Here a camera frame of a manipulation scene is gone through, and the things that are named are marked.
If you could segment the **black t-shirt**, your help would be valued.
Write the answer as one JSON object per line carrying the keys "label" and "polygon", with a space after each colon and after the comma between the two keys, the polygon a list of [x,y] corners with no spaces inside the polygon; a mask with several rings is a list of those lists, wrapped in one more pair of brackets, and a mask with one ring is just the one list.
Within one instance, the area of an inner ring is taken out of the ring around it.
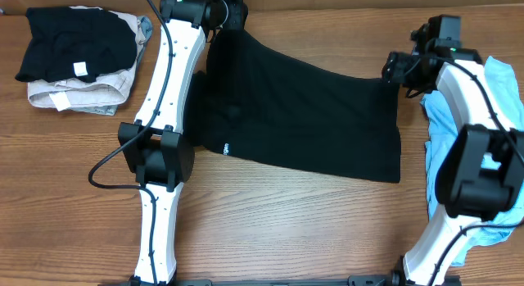
{"label": "black t-shirt", "polygon": [[184,131],[192,144],[271,166],[400,181],[397,84],[339,75],[220,32],[196,73]]}

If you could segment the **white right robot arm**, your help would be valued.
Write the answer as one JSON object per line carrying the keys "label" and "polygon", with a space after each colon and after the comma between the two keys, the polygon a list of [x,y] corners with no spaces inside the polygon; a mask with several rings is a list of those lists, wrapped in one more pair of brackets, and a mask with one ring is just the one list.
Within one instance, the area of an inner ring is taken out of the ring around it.
{"label": "white right robot arm", "polygon": [[523,184],[523,133],[507,117],[485,77],[477,52],[391,52],[386,81],[419,89],[428,84],[449,106],[458,137],[436,173],[435,212],[386,285],[457,285],[447,270],[484,228],[513,229],[494,218],[516,206]]}

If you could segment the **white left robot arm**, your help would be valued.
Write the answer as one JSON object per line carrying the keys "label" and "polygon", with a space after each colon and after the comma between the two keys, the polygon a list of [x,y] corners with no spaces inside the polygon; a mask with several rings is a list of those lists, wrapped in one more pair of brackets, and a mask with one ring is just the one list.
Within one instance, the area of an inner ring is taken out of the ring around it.
{"label": "white left robot arm", "polygon": [[178,200],[195,152],[183,134],[192,73],[216,30],[241,30],[243,0],[160,0],[160,47],[147,95],[118,140],[142,205],[138,263],[130,285],[174,285]]}

